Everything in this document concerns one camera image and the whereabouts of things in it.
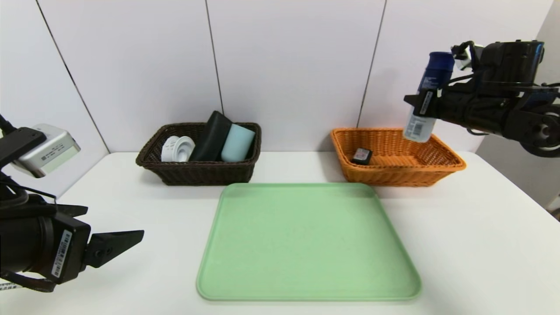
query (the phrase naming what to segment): blue bottle cap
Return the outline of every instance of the blue bottle cap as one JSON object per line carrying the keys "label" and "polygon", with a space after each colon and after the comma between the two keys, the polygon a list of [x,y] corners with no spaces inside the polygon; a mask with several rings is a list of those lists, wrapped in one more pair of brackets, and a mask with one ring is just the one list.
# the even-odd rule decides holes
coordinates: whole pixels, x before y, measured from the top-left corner
{"label": "blue bottle cap", "polygon": [[453,71],[455,60],[451,53],[446,52],[432,52],[430,53],[430,62],[426,69]]}

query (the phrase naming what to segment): orange wicker basket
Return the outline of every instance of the orange wicker basket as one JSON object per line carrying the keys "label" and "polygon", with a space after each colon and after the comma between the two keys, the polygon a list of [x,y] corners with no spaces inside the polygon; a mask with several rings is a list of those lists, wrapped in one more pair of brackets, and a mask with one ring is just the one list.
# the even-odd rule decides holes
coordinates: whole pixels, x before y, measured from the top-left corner
{"label": "orange wicker basket", "polygon": [[[432,135],[425,143],[407,140],[402,129],[339,128],[330,134],[344,177],[375,186],[431,186],[466,163]],[[350,162],[360,147],[373,151],[369,165]]]}

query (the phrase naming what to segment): white table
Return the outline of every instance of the white table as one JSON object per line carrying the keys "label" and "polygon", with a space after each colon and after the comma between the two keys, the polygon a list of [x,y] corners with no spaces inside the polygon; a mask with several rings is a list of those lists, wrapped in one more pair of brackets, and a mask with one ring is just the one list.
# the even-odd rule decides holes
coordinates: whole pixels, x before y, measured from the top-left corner
{"label": "white table", "polygon": [[[54,293],[0,292],[0,314],[560,314],[560,223],[478,156],[429,188],[375,188],[423,282],[409,302],[209,302],[195,280],[223,187],[167,187],[135,153],[105,157],[61,199],[93,233],[146,230]],[[344,181],[332,152],[264,152],[252,182]]]}

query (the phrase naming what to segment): black case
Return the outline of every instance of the black case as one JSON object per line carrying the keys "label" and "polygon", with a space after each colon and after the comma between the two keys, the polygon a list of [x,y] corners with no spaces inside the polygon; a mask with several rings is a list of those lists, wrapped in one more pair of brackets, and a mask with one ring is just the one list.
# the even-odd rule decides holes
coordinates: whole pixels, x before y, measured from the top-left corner
{"label": "black case", "polygon": [[219,161],[231,124],[231,120],[215,110],[195,144],[189,161]]}

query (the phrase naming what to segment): green tray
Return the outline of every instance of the green tray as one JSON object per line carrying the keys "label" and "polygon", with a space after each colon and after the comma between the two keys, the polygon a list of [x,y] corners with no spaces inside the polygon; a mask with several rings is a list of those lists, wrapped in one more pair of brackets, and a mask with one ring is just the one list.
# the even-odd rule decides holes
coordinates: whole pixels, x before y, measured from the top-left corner
{"label": "green tray", "polygon": [[208,300],[406,300],[421,282],[369,186],[233,184],[197,289]]}

